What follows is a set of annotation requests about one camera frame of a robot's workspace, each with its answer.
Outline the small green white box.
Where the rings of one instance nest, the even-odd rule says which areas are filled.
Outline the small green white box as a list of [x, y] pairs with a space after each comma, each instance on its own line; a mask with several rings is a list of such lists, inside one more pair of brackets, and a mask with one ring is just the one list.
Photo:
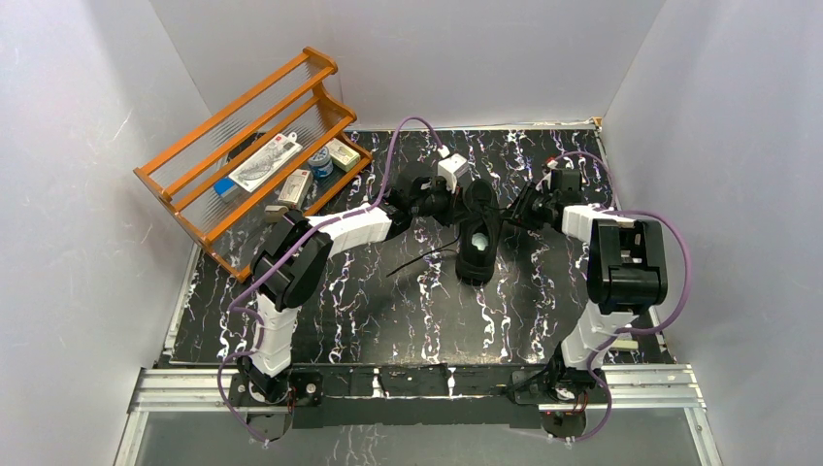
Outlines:
[[360, 161], [360, 154], [339, 139], [332, 139], [324, 146], [333, 164], [345, 172], [351, 171]]

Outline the beige rectangular box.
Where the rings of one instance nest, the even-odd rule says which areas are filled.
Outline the beige rectangular box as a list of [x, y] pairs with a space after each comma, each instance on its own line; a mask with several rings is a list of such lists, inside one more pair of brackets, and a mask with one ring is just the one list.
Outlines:
[[277, 202], [290, 209], [301, 210], [313, 184], [313, 172], [306, 169], [297, 169], [284, 181]]

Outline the white ruler set package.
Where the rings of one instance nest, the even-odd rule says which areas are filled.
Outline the white ruler set package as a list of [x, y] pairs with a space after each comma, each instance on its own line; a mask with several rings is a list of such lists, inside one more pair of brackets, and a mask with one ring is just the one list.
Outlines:
[[228, 178], [238, 187], [252, 193], [269, 180], [280, 168], [296, 156], [303, 146], [298, 142], [298, 134], [278, 133], [243, 163], [237, 166]]

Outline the beige plastic clip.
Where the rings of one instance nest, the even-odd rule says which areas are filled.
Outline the beige plastic clip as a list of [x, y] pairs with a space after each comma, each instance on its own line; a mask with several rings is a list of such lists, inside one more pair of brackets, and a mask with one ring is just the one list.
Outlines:
[[632, 339], [617, 339], [609, 346], [609, 350], [611, 351], [631, 352], [638, 351], [639, 349], [639, 343]]

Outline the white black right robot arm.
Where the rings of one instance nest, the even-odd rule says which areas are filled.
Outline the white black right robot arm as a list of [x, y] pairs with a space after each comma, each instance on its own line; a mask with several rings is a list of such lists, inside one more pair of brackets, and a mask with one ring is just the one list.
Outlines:
[[662, 228], [584, 203], [582, 174], [557, 168], [528, 183], [503, 219], [530, 231], [548, 225], [588, 246], [584, 310], [546, 367], [524, 380], [560, 402], [573, 401], [596, 386], [603, 355], [621, 332], [666, 298]]

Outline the small grey block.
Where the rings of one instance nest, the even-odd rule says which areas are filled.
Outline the small grey block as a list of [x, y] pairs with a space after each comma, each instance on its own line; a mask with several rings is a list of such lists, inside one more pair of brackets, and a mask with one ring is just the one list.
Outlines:
[[287, 206], [268, 205], [264, 208], [263, 219], [266, 223], [274, 224], [281, 221], [288, 211]]

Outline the blue eraser block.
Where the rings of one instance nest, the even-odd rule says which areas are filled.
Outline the blue eraser block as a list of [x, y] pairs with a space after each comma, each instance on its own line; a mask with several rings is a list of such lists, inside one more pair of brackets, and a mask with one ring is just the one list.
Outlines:
[[229, 178], [222, 178], [213, 185], [218, 199], [223, 203], [230, 203], [240, 194], [238, 185]]

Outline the aluminium frame rail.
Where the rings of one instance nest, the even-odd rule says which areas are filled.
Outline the aluminium frame rail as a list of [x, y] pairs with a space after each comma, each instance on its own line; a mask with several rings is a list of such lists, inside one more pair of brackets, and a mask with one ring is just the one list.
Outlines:
[[[688, 364], [623, 364], [603, 368], [615, 409], [704, 409], [705, 402], [696, 375]], [[226, 408], [218, 385], [227, 386], [234, 369], [219, 374], [212, 369], [151, 369], [138, 379], [130, 404], [141, 412], [210, 412]], [[402, 376], [398, 371], [365, 368], [340, 369], [324, 378], [320, 390], [325, 400], [349, 401], [465, 401], [488, 400], [503, 388], [503, 378], [483, 382], [478, 368], [429, 369], [428, 388], [416, 394], [401, 392], [401, 382], [410, 385], [420, 376]]]

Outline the orange wooden shelf rack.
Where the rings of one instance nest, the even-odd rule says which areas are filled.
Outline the orange wooden shelf rack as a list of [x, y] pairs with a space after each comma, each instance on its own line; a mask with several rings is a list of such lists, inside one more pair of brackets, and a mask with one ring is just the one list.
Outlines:
[[[335, 168], [321, 182], [303, 212], [314, 215], [373, 160], [346, 130], [355, 111], [325, 88], [338, 66], [325, 53], [304, 48], [277, 71], [254, 85], [194, 130], [134, 170], [173, 219], [201, 248], [239, 282], [267, 234], [264, 209], [273, 204], [287, 177], [309, 166], [308, 159], [331, 141], [357, 153], [351, 169]], [[254, 190], [239, 188], [225, 197], [220, 181], [272, 142], [293, 136], [302, 149]]]

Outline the blue tape roll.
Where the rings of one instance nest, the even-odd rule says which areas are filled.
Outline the blue tape roll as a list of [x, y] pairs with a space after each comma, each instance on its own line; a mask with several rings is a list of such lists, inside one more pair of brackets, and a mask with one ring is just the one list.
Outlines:
[[329, 177], [334, 171], [334, 163], [327, 147], [322, 147], [307, 159], [307, 164], [315, 179]]

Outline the black mesh shoe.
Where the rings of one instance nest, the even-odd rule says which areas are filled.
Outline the black mesh shoe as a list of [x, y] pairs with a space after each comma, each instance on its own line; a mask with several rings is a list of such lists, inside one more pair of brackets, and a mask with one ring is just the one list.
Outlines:
[[472, 181], [464, 189], [462, 201], [455, 272], [461, 282], [481, 286], [491, 280], [495, 270], [501, 210], [495, 188], [486, 180]]

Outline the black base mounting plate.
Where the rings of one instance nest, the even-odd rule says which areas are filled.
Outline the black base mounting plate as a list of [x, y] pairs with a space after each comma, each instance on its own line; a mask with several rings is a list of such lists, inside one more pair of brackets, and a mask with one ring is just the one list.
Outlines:
[[295, 364], [265, 380], [244, 361], [225, 384], [230, 405], [266, 428], [382, 424], [578, 429], [606, 396], [583, 371], [546, 364]]

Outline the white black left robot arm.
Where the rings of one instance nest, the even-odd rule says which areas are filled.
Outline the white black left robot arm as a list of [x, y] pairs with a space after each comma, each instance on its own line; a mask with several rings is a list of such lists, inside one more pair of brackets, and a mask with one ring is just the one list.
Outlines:
[[254, 339], [237, 362], [244, 385], [267, 404], [286, 398], [297, 315], [319, 288], [330, 258], [391, 240], [417, 217], [448, 225], [461, 210], [460, 196], [459, 183], [422, 177], [396, 183], [377, 199], [341, 213], [288, 211], [251, 264]]

